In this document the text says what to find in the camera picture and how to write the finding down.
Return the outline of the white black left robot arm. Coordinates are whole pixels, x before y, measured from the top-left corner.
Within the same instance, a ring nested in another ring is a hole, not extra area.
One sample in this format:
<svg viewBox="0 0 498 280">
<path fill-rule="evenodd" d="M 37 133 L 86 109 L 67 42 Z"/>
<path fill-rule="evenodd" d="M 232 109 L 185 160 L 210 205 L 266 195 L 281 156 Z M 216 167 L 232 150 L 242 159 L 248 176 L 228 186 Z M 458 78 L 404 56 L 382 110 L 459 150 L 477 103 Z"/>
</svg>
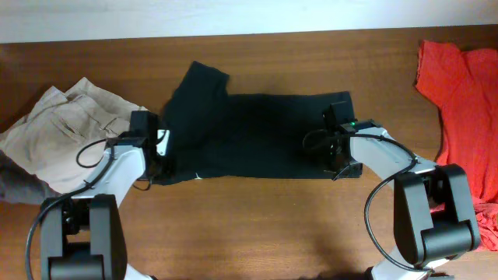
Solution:
<svg viewBox="0 0 498 280">
<path fill-rule="evenodd" d="M 167 154 L 168 130 L 129 131 L 103 140 L 101 160 L 74 190 L 48 198 L 40 230 L 42 279 L 147 279 L 128 263 L 118 207 L 137 180 L 151 181 Z"/>
</svg>

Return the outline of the dark green t-shirt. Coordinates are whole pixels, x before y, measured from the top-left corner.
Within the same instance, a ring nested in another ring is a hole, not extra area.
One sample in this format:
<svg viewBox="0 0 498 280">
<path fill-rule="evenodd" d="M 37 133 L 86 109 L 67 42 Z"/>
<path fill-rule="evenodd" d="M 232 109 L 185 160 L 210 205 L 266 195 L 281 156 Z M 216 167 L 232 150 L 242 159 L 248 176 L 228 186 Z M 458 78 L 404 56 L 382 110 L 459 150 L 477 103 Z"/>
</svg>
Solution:
<svg viewBox="0 0 498 280">
<path fill-rule="evenodd" d="M 352 102 L 349 93 L 311 96 L 240 94 L 226 91 L 226 73 L 194 61 L 163 110 L 170 130 L 170 185 L 213 177 L 331 179 L 329 151 L 308 152 L 325 128 L 330 103 Z"/>
</svg>

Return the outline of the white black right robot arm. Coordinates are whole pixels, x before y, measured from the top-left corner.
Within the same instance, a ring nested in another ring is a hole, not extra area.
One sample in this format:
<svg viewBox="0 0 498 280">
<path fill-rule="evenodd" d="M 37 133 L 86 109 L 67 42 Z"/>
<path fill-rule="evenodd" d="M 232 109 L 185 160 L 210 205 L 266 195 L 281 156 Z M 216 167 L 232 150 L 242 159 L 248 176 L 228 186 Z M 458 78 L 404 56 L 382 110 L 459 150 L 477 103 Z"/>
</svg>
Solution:
<svg viewBox="0 0 498 280">
<path fill-rule="evenodd" d="M 435 268 L 479 247 L 479 227 L 462 167 L 418 157 L 372 120 L 328 126 L 327 143 L 381 179 L 366 200 L 363 218 L 384 259 L 365 271 L 366 279 L 431 279 Z M 394 195 L 396 246 L 391 252 L 379 244 L 370 223 L 372 201 L 387 185 Z"/>
</svg>

